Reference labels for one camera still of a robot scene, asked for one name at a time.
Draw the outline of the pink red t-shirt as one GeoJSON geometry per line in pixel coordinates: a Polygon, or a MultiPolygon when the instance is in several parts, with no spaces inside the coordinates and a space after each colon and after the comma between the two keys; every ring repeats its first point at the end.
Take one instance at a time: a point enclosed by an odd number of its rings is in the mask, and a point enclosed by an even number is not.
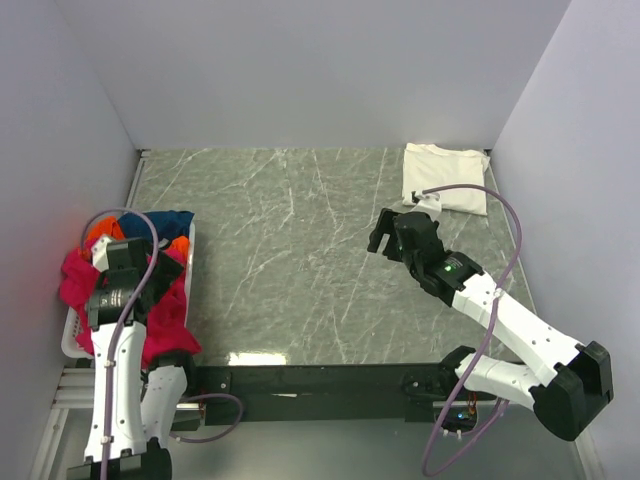
{"type": "MultiPolygon", "coordinates": [[[[99,272],[87,260],[80,257],[79,249],[72,250],[62,267],[62,282],[59,288],[61,300],[71,307],[80,318],[82,331],[73,337],[80,351],[94,354],[88,317],[85,310],[98,279],[99,272]]],[[[169,291],[155,305],[147,319],[147,336],[142,355],[142,367],[150,365],[157,355],[172,350],[185,350],[195,355],[201,346],[186,328],[187,298],[185,293],[186,272],[183,272],[169,291]]]]}

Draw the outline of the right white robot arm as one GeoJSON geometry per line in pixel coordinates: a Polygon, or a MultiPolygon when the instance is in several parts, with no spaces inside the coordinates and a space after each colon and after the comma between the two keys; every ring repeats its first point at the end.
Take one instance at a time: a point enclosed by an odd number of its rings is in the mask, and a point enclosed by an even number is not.
{"type": "Polygon", "coordinates": [[[575,440],[613,400],[609,352],[552,328],[507,293],[475,261],[444,248],[438,222],[424,212],[380,212],[368,251],[408,269],[431,296],[491,332],[518,363],[478,356],[458,347],[440,363],[439,387],[460,399],[488,393],[534,412],[553,435],[575,440]]]}

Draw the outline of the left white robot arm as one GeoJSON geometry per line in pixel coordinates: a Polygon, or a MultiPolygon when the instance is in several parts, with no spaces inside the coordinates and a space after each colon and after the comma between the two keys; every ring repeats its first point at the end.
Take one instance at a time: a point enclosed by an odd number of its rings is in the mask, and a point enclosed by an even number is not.
{"type": "Polygon", "coordinates": [[[91,248],[99,271],[87,313],[94,347],[93,413],[82,465],[70,479],[169,479],[167,443],[179,402],[200,388],[192,355],[171,347],[144,370],[150,312],[184,266],[143,238],[101,236],[91,248]]]}

